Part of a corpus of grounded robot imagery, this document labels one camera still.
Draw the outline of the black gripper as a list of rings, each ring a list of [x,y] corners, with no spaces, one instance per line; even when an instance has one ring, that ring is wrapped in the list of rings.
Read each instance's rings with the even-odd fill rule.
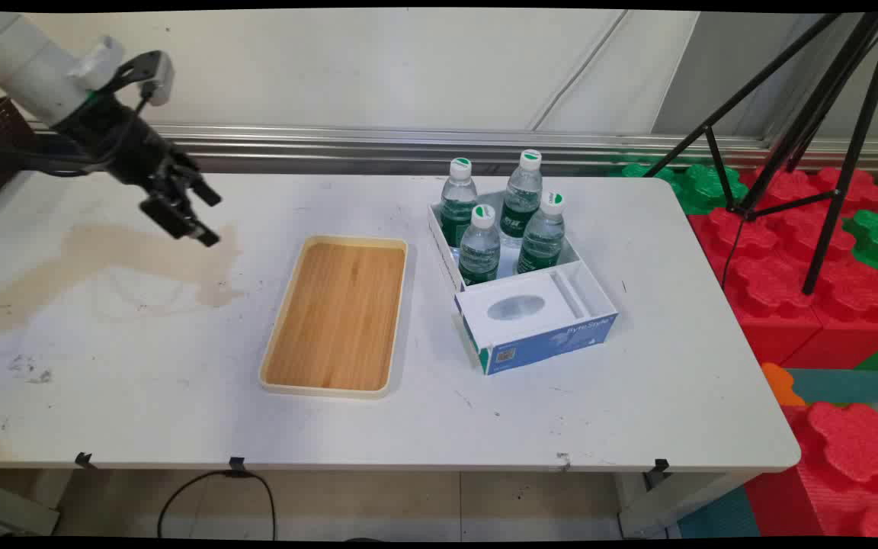
[[[192,191],[213,207],[222,197],[205,180],[199,165],[180,154],[167,139],[140,117],[154,96],[142,93],[134,108],[126,107],[112,93],[90,93],[80,107],[53,125],[63,138],[71,140],[84,159],[73,170],[53,170],[53,176],[75,177],[90,173],[87,165],[99,165],[125,185],[139,185],[154,192],[139,203],[139,209],[173,239],[195,239],[206,247],[220,242],[219,234],[202,223],[191,206],[172,197]]]

